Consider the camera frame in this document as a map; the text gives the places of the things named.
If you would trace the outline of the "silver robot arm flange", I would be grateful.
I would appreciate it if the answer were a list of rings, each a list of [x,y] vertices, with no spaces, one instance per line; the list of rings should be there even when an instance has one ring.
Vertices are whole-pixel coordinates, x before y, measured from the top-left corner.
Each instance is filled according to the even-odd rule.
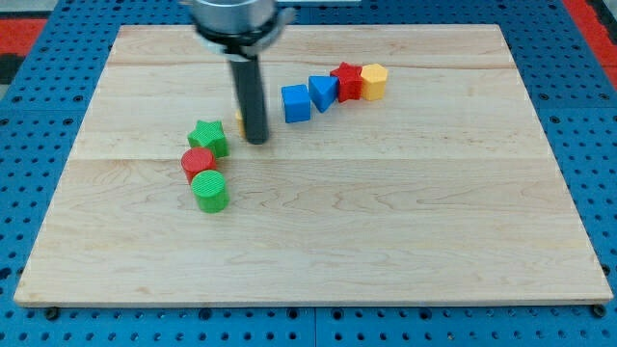
[[[205,48],[233,62],[255,60],[297,14],[274,0],[191,0],[189,11]]]

